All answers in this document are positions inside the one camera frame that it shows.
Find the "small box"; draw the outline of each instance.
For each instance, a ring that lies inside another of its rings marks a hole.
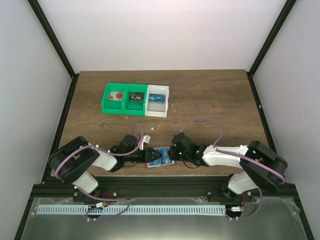
[[[149,117],[167,117],[169,86],[148,85],[147,101],[145,106],[145,115]],[[150,95],[164,95],[164,102],[150,101]]]

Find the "small white piece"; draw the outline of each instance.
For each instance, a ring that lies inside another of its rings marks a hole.
[[[241,206],[232,206],[231,211],[232,212],[242,212],[243,208]]]
[[[98,202],[98,203],[95,205],[95,207],[96,207],[96,208],[101,208],[103,205],[104,205],[103,202]]]
[[[146,135],[144,135],[144,139],[143,139],[143,142],[145,143],[145,144],[148,144],[149,142],[150,142],[150,139],[151,139],[151,136],[149,136],[148,134],[146,134]]]
[[[72,184],[84,190],[86,193],[90,194],[93,190],[98,187],[97,180],[87,171],[85,171],[76,181]]]

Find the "black corner post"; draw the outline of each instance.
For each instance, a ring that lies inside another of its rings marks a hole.
[[[55,132],[55,135],[54,135],[54,139],[53,139],[53,143],[52,143],[52,146],[51,146],[50,154],[52,154],[59,147],[59,143],[60,143],[60,140],[61,140],[62,132],[64,130],[65,123],[66,123],[67,116],[68,116],[68,112],[69,112],[69,108],[70,108],[70,105],[71,105],[71,100],[72,100],[72,97],[74,96],[74,92],[75,92],[75,89],[76,89],[78,77],[79,77],[79,73],[77,73],[71,80],[70,87],[69,87],[68,93],[66,95],[66,99],[65,99],[64,106],[63,106],[63,109],[62,109],[62,113],[61,113],[61,116],[60,116],[60,120],[59,120],[59,123],[58,123],[58,127],[56,128],[56,132]],[[44,169],[44,173],[43,173],[42,179],[41,179],[42,183],[45,183],[46,179],[48,177],[50,177],[51,170],[52,170],[51,167],[47,163],[46,166],[45,166],[45,169]]]
[[[69,73],[70,77],[75,77],[76,73],[73,70],[64,50],[62,49],[53,29],[51,28],[48,19],[46,18],[46,15],[44,11],[42,10],[38,0],[28,0],[31,8],[33,9],[36,17],[38,18],[39,22],[41,23],[45,33],[49,37],[54,49],[58,53],[64,67],[66,68],[67,72]]]
[[[281,29],[282,25],[284,24],[286,18],[288,17],[291,9],[294,7],[295,3],[297,0],[287,0],[278,16],[276,19],[268,37],[266,38],[258,56],[256,57],[250,71],[249,71],[249,76],[254,76],[258,67],[260,66],[261,62],[263,61],[264,57],[266,56],[271,44],[275,40],[279,30]]]

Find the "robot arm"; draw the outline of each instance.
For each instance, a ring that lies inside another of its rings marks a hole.
[[[228,189],[239,195],[251,189],[261,188],[268,192],[276,192],[282,180],[265,168],[248,162],[239,156],[246,156],[263,164],[283,176],[288,163],[275,152],[259,141],[238,147],[218,147],[221,152],[234,153],[239,156],[218,152],[213,145],[196,145],[183,132],[172,139],[174,146],[170,147],[172,160],[191,162],[195,166],[212,167],[216,165],[243,169],[244,172],[233,174],[228,182]]]
[[[99,195],[99,191],[94,192],[99,186],[97,180],[87,172],[87,169],[90,166],[102,168],[109,172],[115,172],[123,168],[125,162],[149,163],[162,157],[162,155],[153,148],[143,148],[143,145],[132,154],[125,154],[134,150],[137,144],[138,140],[136,137],[127,135],[118,146],[114,146],[110,151],[106,152],[101,148],[90,144],[83,136],[78,136],[52,153],[49,156],[48,163],[56,171],[68,156],[83,148],[82,151],[79,151],[65,162],[57,175],[66,184],[73,184],[88,194],[93,193],[93,195]]]
[[[218,152],[213,145],[196,145],[182,132],[174,136],[172,143],[174,146],[171,146],[168,152],[171,160],[190,162],[196,166],[223,165],[243,169],[244,172],[229,176],[227,191],[223,190],[225,196],[239,195],[257,187],[264,191],[276,192],[281,183],[279,177],[271,172],[239,156]],[[86,147],[67,161],[59,170],[58,177],[64,183],[73,184],[89,194],[99,195],[96,192],[99,187],[97,180],[87,172],[90,166],[115,172],[121,169],[125,162],[149,163],[162,157],[153,148],[143,147],[131,154],[123,155],[135,149],[137,144],[138,141],[134,136],[127,135],[118,146],[114,146],[110,151],[105,152],[101,148],[91,145],[84,137],[79,136],[51,154],[48,163],[56,170],[74,151],[84,146],[92,146]],[[219,147],[218,149],[259,160],[264,166],[275,170],[281,176],[284,175],[288,166],[283,158],[258,141],[252,141],[249,145]]]

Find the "white cable tray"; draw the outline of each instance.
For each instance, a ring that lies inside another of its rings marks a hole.
[[[114,215],[123,211],[126,205],[110,205],[104,209],[94,209],[89,215]],[[85,215],[88,205],[39,205],[39,215]],[[224,205],[130,205],[123,215],[205,215],[224,216]]]

